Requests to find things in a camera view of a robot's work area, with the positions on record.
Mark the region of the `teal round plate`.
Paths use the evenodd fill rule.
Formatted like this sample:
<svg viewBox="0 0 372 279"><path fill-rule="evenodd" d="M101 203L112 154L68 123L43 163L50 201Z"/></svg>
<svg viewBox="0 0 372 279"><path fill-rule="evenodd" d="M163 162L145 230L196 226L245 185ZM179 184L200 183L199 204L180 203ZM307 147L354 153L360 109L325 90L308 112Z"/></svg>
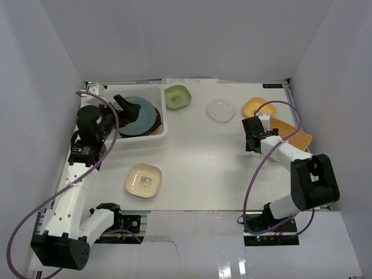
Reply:
<svg viewBox="0 0 372 279"><path fill-rule="evenodd" d="M138 96L126 96L125 100L141 106L136 122L119 129L122 138L146 136L145 133L153 126L156 120L155 107L146 99Z"/></svg>

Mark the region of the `black square amber plate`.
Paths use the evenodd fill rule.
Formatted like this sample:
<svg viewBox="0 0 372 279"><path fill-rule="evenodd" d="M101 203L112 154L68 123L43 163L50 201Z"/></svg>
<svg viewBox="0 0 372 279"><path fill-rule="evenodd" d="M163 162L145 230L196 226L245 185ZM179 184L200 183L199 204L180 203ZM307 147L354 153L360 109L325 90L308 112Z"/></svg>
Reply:
<svg viewBox="0 0 372 279"><path fill-rule="evenodd" d="M162 115L161 115L161 113L159 112L159 110L157 108L155 108L155 112L156 112L156 120L155 120L153 126L145 133L146 136L155 135L157 133L159 127L162 125Z"/></svg>

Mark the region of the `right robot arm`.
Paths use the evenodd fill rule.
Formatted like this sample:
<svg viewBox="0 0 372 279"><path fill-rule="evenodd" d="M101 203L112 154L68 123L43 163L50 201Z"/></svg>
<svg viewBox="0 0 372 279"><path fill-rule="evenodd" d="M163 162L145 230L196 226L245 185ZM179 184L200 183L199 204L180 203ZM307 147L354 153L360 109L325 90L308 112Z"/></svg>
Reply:
<svg viewBox="0 0 372 279"><path fill-rule="evenodd" d="M246 151L273 159L290 173L290 192L264 205L262 213L243 222L251 234L275 232L300 212L334 203L340 191L330 158L313 155L282 139L278 129L270 129L270 115L253 116L242 121Z"/></svg>

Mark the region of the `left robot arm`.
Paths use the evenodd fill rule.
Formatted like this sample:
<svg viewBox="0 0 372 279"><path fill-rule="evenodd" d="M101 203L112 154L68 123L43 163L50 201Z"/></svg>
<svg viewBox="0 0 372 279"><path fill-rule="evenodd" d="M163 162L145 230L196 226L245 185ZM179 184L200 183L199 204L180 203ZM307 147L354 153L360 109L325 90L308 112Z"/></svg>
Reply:
<svg viewBox="0 0 372 279"><path fill-rule="evenodd" d="M111 151L105 141L111 132L138 119L140 105L115 95L116 110L104 98L102 104L86 105L77 112L77 131L71 138L67 171L73 178L67 182L54 208L54 213L41 234L33 235L31 248L42 265L82 270L88 262L94 242L105 232L116 232L123 225L120 206L101 203L81 221L84 205L103 159Z"/></svg>

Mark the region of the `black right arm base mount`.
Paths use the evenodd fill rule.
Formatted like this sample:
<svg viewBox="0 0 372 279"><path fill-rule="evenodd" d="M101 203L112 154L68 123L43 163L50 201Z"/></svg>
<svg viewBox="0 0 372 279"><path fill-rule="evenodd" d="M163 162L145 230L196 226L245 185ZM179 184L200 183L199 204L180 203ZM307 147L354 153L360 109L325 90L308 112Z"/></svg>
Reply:
<svg viewBox="0 0 372 279"><path fill-rule="evenodd" d="M281 220L265 221L261 215L260 212L246 214L246 223L249 229L255 233L281 222ZM244 245L245 247L298 246L300 244L299 237L293 237L297 232L298 229L294 219L262 235L252 235L244 229Z"/></svg>

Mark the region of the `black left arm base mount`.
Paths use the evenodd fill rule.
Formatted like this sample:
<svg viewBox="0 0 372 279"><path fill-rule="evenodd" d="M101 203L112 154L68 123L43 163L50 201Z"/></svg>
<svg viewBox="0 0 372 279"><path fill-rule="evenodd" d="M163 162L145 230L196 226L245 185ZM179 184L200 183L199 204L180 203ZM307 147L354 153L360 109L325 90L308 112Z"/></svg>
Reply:
<svg viewBox="0 0 372 279"><path fill-rule="evenodd" d="M141 234L141 216L140 215L122 215L121 227L119 230L127 230L137 236L140 240L138 242L135 237L125 232L114 232L98 238L96 244L140 244L144 239Z"/></svg>

